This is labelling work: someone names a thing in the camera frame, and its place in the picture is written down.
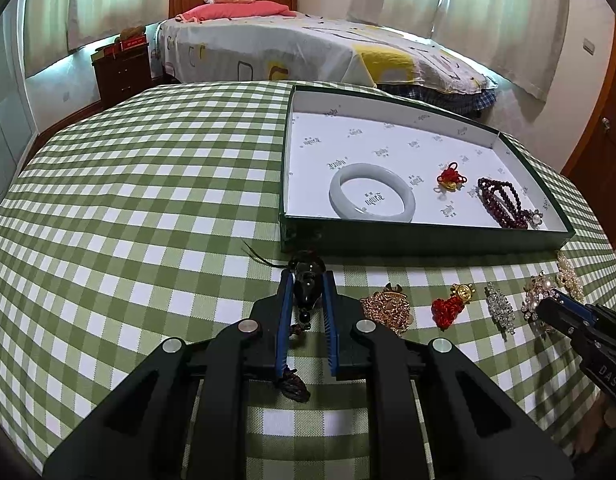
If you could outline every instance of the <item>wall socket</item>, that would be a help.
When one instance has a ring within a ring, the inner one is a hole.
[[[595,44],[588,38],[584,38],[584,50],[591,56],[595,55]]]

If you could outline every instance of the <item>silver rivet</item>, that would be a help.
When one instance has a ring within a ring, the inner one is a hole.
[[[174,354],[176,352],[179,352],[182,346],[183,344],[181,343],[181,339],[177,339],[176,337],[171,337],[170,339],[166,339],[165,341],[163,341],[161,348],[163,348],[164,352],[167,352],[169,354]]]
[[[374,329],[377,328],[374,321],[370,321],[369,319],[360,319],[357,321],[357,330],[359,332],[363,332],[364,334],[369,334],[374,332]]]
[[[453,344],[448,341],[448,339],[444,339],[443,337],[439,337],[432,341],[432,348],[440,352],[441,354],[445,354],[450,352],[453,349]]]
[[[245,332],[246,334],[254,332],[258,328],[259,323],[257,323],[254,319],[244,319],[239,323],[239,330]]]

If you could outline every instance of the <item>gold charm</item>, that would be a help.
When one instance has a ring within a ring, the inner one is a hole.
[[[472,300],[472,295],[476,294],[476,290],[472,283],[468,285],[457,285],[453,283],[453,286],[450,287],[451,296],[458,296],[460,300],[462,300],[465,304],[470,303]]]
[[[381,292],[375,292],[368,298],[361,298],[363,314],[374,322],[387,326],[395,334],[401,336],[408,326],[414,322],[410,313],[408,296],[403,294],[401,285],[384,286]]]

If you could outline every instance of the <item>table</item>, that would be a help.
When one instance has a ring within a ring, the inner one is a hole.
[[[0,423],[36,468],[160,341],[212,337],[275,292],[279,271],[250,260],[242,239],[286,261],[277,206],[292,86],[149,89],[55,135],[17,178],[0,208]],[[595,216],[568,180],[520,149],[576,228],[564,251],[587,301],[616,309],[616,258]],[[567,340],[542,339],[519,312],[523,286],[556,272],[556,257],[521,260],[326,263],[354,298],[401,284],[415,317],[405,337],[419,342],[440,335],[431,302],[452,283],[474,283],[477,300],[444,336],[565,446],[594,386]],[[489,281],[516,311],[508,340],[488,314]],[[252,383],[248,478],[368,475],[365,385],[329,376],[320,318],[289,357],[308,404]]]

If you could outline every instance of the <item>door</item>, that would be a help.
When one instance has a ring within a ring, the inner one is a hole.
[[[616,69],[606,78],[612,78],[608,98],[601,113],[593,116],[590,140],[569,172],[566,165],[564,174],[581,191],[616,248]]]

